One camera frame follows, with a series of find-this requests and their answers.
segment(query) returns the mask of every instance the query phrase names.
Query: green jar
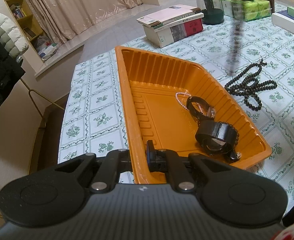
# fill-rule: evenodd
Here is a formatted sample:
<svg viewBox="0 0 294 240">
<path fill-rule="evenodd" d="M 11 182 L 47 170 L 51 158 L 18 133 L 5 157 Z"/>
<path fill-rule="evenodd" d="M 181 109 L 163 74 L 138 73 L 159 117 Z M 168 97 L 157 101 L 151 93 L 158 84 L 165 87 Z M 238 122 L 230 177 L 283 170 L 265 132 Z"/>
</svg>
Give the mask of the green jar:
<svg viewBox="0 0 294 240">
<path fill-rule="evenodd" d="M 220 0 L 196 0 L 197 7 L 204 14 L 203 24 L 216 25 L 224 21 L 224 10 Z"/>
</svg>

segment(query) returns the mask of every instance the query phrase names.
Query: pink book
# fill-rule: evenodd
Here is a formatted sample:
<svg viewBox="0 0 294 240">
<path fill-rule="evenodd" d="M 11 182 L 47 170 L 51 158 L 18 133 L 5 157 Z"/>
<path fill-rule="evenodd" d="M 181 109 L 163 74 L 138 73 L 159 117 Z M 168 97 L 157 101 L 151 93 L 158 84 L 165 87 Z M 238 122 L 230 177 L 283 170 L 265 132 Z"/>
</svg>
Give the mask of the pink book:
<svg viewBox="0 0 294 240">
<path fill-rule="evenodd" d="M 137 21 L 146 27 L 156 29 L 165 24 L 180 20 L 198 12 L 200 12 L 200 8 L 198 7 L 178 4 L 138 18 Z"/>
</svg>

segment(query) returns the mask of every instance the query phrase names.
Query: wooden shelf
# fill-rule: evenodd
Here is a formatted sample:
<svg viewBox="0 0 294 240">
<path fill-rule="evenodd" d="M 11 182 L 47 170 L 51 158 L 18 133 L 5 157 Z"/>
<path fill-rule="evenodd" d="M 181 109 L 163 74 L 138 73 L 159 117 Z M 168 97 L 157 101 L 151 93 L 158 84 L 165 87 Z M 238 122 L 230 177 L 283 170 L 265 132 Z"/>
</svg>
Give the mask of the wooden shelf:
<svg viewBox="0 0 294 240">
<path fill-rule="evenodd" d="M 19 4 L 20 7 L 24 10 L 25 14 L 27 14 L 27 16 L 23 18 L 19 18 L 19 19 L 16 19 L 15 17 L 14 18 L 16 20 L 17 26 L 19 26 L 21 32 L 25 35 L 26 39 L 29 41 L 30 46 L 34 49 L 35 53 L 37 53 L 37 51 L 35 50 L 31 42 L 37 39 L 40 35 L 42 35 L 44 33 L 44 30 L 39 25 L 37 19 L 35 18 L 31 9 L 29 8 L 29 5 L 27 4 L 25 0 L 5 0 L 5 2 L 9 10 L 11 5 Z M 24 28 L 26 27 L 30 28 L 30 30 L 33 33 L 35 33 L 36 36 L 34 36 L 33 38 L 29 36 L 24 31 Z"/>
<path fill-rule="evenodd" d="M 8 4 L 8 6 L 11 6 L 12 4 L 16 4 L 16 3 L 19 3 L 19 4 L 22 4 L 24 0 L 5 0 Z"/>
<path fill-rule="evenodd" d="M 16 19 L 16 21 L 17 21 L 20 25 L 23 25 L 23 24 L 25 24 L 26 21 L 30 21 L 30 20 L 32 20 L 32 18 L 33 18 L 33 15 L 31 14 L 31 15 L 27 15 L 27 16 L 25 16 L 25 17 L 23 17 L 23 18 Z"/>
<path fill-rule="evenodd" d="M 31 38 L 31 40 L 29 40 L 29 41 L 32 42 L 33 40 L 37 39 L 40 35 L 43 34 L 43 32 L 44 32 L 44 31 L 42 31 L 42 32 L 40 32 L 40 33 L 38 33 L 38 34 L 36 34 L 36 36 L 33 37 L 33 38 Z"/>
</svg>

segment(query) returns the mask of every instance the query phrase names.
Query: red book cover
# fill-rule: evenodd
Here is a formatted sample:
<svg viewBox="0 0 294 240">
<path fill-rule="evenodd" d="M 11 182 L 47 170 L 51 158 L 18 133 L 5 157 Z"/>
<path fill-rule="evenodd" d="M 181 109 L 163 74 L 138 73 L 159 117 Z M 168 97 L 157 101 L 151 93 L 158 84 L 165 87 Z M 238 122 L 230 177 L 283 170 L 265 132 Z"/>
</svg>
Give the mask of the red book cover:
<svg viewBox="0 0 294 240">
<path fill-rule="evenodd" d="M 191 36 L 193 34 L 199 33 L 203 30 L 201 19 L 196 19 L 190 22 L 184 23 L 186 35 Z"/>
</svg>

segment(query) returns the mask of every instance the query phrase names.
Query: orange plastic tray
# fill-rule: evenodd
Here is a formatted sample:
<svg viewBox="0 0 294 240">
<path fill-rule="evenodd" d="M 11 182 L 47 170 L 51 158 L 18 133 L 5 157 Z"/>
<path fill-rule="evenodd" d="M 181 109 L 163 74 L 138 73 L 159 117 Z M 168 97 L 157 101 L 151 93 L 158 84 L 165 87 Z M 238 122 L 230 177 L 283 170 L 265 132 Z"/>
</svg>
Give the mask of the orange plastic tray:
<svg viewBox="0 0 294 240">
<path fill-rule="evenodd" d="M 232 124 L 239 132 L 232 166 L 247 169 L 271 155 L 271 147 L 237 102 L 201 65 L 140 49 L 116 47 L 120 89 L 136 183 L 164 183 L 151 174 L 145 147 L 153 140 L 156 149 L 205 154 L 195 139 L 197 122 L 176 101 L 176 92 L 205 99 L 216 111 L 215 121 Z M 180 97 L 186 103 L 187 96 Z M 223 156 L 215 159 L 225 162 Z"/>
</svg>

